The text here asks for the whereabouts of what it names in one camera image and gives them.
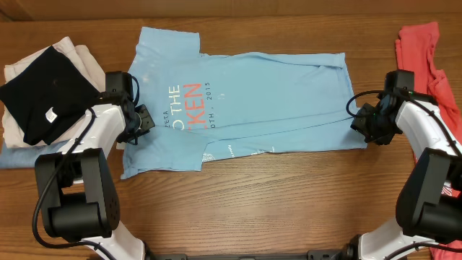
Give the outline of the light blue printed t-shirt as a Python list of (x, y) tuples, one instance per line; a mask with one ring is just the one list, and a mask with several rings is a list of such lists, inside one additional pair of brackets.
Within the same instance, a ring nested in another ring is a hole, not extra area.
[(154, 128), (123, 154), (123, 177), (199, 171), (262, 153), (364, 149), (352, 130), (343, 53), (201, 52), (194, 32), (143, 27), (129, 69)]

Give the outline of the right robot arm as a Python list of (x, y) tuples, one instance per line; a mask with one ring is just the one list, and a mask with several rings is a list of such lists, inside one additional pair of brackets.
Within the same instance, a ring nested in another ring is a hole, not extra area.
[(417, 163), (396, 202), (394, 218), (358, 235), (334, 259), (405, 259), (421, 248), (459, 254), (450, 247), (461, 239), (461, 198), (442, 193), (461, 190), (461, 144), (444, 123), (436, 99), (414, 89), (414, 73), (386, 74), (378, 103), (353, 114), (351, 128), (365, 142), (387, 145), (397, 134), (409, 141)]

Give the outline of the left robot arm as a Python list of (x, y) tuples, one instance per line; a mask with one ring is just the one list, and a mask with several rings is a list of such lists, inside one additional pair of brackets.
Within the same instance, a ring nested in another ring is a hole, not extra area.
[(39, 198), (32, 234), (46, 248), (86, 246), (101, 259), (154, 259), (121, 222), (107, 158), (114, 143), (137, 145), (155, 124), (139, 104), (135, 76), (108, 72), (105, 85), (77, 133), (59, 151), (35, 161)]

